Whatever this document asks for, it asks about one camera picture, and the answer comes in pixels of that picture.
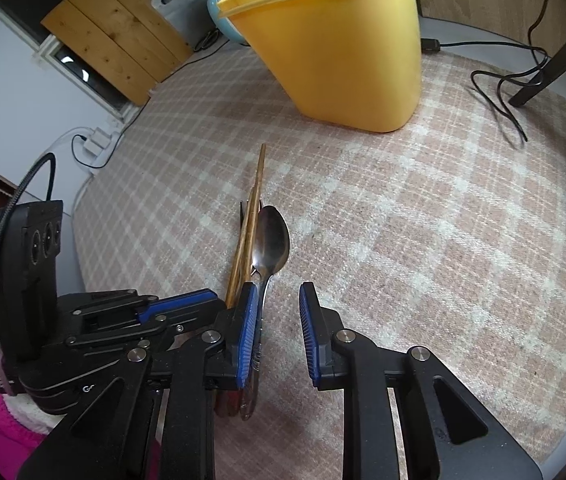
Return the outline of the metal spoon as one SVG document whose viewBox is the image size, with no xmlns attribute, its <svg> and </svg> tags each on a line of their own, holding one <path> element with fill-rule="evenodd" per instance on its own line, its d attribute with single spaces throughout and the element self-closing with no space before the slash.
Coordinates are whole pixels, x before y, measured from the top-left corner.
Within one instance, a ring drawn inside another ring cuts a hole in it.
<svg viewBox="0 0 566 480">
<path fill-rule="evenodd" d="M 262 354 L 262 315 L 266 302 L 269 281 L 279 273 L 289 258 L 289 229 L 274 206 L 268 205 L 260 209 L 253 252 L 251 253 L 251 274 L 258 275 L 258 318 L 257 332 L 251 359 L 251 372 L 241 397 L 241 419 L 248 420 L 253 416 L 259 386 L 259 373 Z"/>
</svg>

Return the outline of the yellow plastic bin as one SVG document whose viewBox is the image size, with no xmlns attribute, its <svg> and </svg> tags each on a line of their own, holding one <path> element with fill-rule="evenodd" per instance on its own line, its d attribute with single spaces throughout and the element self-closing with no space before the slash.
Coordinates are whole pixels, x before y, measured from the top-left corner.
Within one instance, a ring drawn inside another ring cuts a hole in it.
<svg viewBox="0 0 566 480">
<path fill-rule="evenodd" d="M 218 8 L 307 117 L 387 133 L 419 104 L 417 0 L 220 0 Z"/>
</svg>

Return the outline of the plaid pink table mat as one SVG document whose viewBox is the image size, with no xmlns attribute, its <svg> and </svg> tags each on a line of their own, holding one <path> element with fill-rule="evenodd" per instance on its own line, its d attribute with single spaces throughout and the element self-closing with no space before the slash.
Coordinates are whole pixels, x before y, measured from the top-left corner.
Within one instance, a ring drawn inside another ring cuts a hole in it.
<svg viewBox="0 0 566 480">
<path fill-rule="evenodd" d="M 308 376 L 301 283 L 379 346 L 430 348 L 538 463 L 566 437 L 566 99 L 520 114 L 524 148 L 470 88 L 472 62 L 423 60 L 405 127 L 370 134 L 298 113 L 255 53 L 172 76 L 74 211 L 85 286 L 224 292 L 240 203 L 261 197 L 291 252 L 263 314 L 259 400 L 216 424 L 221 479 L 336 479 L 341 406 Z"/>
</svg>

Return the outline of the white power strip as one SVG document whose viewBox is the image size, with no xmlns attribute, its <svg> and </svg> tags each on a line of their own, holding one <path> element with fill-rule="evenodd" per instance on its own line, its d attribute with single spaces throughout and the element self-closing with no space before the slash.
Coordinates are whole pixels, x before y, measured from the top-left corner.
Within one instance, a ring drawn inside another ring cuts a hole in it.
<svg viewBox="0 0 566 480">
<path fill-rule="evenodd" d="M 102 155 L 112 144 L 112 135 L 101 128 L 95 128 L 84 136 L 83 149 L 93 158 Z"/>
</svg>

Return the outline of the pine wood board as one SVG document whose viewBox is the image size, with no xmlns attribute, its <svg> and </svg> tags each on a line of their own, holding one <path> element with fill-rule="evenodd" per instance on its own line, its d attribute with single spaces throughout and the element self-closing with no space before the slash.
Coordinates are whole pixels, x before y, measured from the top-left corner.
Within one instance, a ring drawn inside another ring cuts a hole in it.
<svg viewBox="0 0 566 480">
<path fill-rule="evenodd" d="M 138 106 L 193 54 L 151 0 L 62 0 L 41 24 Z"/>
</svg>

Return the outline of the grey cutting board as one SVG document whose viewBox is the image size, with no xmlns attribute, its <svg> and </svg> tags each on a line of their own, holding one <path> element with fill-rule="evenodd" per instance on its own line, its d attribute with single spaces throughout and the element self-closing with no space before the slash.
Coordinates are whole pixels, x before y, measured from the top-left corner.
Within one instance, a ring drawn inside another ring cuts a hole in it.
<svg viewBox="0 0 566 480">
<path fill-rule="evenodd" d="M 207 0 L 152 0 L 151 3 L 192 49 L 207 32 L 216 28 Z"/>
</svg>

